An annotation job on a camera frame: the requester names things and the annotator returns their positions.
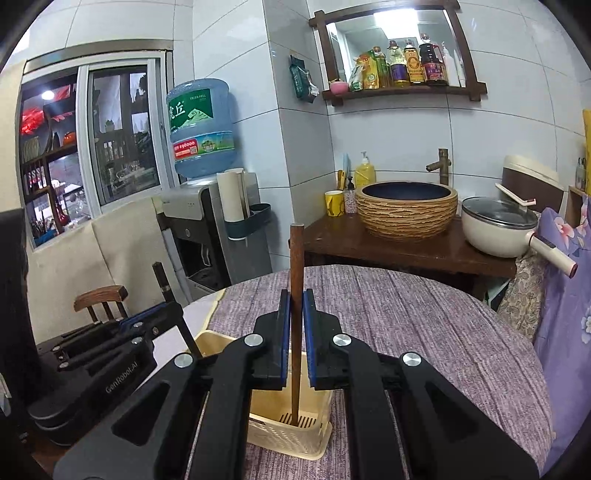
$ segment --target blue water jug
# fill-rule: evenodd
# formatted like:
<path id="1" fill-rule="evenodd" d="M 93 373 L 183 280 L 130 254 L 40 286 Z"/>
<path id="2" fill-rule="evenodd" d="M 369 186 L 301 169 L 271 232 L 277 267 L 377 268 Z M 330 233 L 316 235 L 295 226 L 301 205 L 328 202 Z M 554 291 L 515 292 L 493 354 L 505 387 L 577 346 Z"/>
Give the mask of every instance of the blue water jug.
<path id="1" fill-rule="evenodd" d="M 218 79 L 183 83 L 166 96 L 174 168 L 196 179 L 231 168 L 236 160 L 228 84 Z"/>

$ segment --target yellow object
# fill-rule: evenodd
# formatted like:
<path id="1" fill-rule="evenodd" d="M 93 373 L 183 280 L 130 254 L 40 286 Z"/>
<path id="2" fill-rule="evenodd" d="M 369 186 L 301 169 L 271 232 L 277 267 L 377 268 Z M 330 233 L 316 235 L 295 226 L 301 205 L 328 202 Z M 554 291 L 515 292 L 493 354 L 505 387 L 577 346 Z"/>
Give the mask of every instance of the yellow object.
<path id="1" fill-rule="evenodd" d="M 363 158 L 361 159 L 361 165 L 355 169 L 355 178 L 353 179 L 356 189 L 375 183 L 375 168 L 369 162 L 367 152 L 362 153 Z"/>
<path id="2" fill-rule="evenodd" d="M 340 217 L 345 214 L 345 194 L 342 190 L 331 190 L 324 194 L 326 202 L 326 215 Z"/>
<path id="3" fill-rule="evenodd" d="M 220 353 L 235 339 L 206 330 L 195 341 L 203 356 Z M 302 353 L 299 425 L 290 425 L 291 371 L 281 391 L 253 390 L 246 441 L 274 452 L 319 460 L 326 451 L 332 432 L 330 405 L 332 391 L 316 391 L 308 379 L 308 362 Z"/>
<path id="4" fill-rule="evenodd" d="M 359 56 L 363 65 L 363 89 L 371 90 L 379 88 L 378 65 L 368 54 Z"/>
<path id="5" fill-rule="evenodd" d="M 585 152 L 587 158 L 587 183 L 585 193 L 591 195 L 591 168 L 589 168 L 589 161 L 591 159 L 591 110 L 583 110 L 583 121 L 585 122 Z"/>

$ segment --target wooden chopstick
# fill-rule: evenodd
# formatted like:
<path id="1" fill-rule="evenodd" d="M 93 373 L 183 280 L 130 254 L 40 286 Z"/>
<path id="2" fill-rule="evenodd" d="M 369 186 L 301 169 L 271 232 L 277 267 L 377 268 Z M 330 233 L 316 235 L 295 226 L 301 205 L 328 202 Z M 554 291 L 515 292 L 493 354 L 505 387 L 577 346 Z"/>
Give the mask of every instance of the wooden chopstick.
<path id="1" fill-rule="evenodd" d="M 291 424 L 300 418 L 302 296 L 304 294 L 304 225 L 292 223 L 290 231 L 291 290 Z"/>

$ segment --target wooden frame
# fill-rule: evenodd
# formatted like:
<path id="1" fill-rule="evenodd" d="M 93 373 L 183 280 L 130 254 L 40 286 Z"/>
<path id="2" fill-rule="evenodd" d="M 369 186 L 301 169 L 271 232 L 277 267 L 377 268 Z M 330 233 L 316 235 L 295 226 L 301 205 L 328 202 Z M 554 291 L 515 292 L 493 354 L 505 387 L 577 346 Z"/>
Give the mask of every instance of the wooden frame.
<path id="1" fill-rule="evenodd" d="M 320 36 L 320 45 L 322 46 L 322 53 L 324 55 L 324 62 L 326 64 L 326 74 L 328 79 L 339 78 L 335 52 L 330 41 L 330 36 L 327 24 L 340 22 L 343 20 L 350 20 L 352 18 L 366 17 L 373 15 L 376 12 L 390 10 L 393 8 L 414 8 L 417 10 L 442 10 L 447 14 L 453 34 L 456 37 L 458 49 L 464 63 L 464 70 L 466 74 L 466 87 L 450 87 L 450 86 L 430 86 L 430 85 L 414 85 L 410 87 L 390 87 L 375 90 L 361 90 L 358 92 L 346 92 L 342 95 L 335 95 L 330 90 L 322 92 L 322 97 L 325 100 L 331 100 L 333 106 L 343 105 L 345 99 L 362 98 L 369 96 L 382 95 L 408 95 L 412 93 L 429 93 L 429 94 L 444 94 L 452 95 L 466 95 L 473 102 L 480 102 L 480 96 L 487 93 L 486 83 L 479 82 L 476 77 L 476 70 L 472 55 L 468 47 L 468 42 L 460 20 L 457 17 L 457 10 L 460 9 L 460 4 L 457 0 L 389 0 L 385 2 L 376 2 L 366 5 L 358 5 L 356 7 L 343 8 L 330 13 L 324 13 L 319 10 L 314 13 L 314 17 L 310 18 L 308 24 L 318 30 Z"/>

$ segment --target plastic basket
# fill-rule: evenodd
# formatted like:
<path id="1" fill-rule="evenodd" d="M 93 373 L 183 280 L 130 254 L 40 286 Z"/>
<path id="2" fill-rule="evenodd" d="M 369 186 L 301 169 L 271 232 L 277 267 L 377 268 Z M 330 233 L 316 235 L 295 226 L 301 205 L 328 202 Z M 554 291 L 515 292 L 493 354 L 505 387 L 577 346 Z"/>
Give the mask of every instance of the plastic basket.
<path id="1" fill-rule="evenodd" d="M 221 352 L 235 339 L 204 330 L 195 341 L 203 356 Z M 302 353 L 300 418 L 291 421 L 291 367 L 287 386 L 281 391 L 253 390 L 247 441 L 259 447 L 307 460 L 318 460 L 326 451 L 332 432 L 330 406 L 332 391 L 316 391 L 310 386 L 306 354 Z"/>

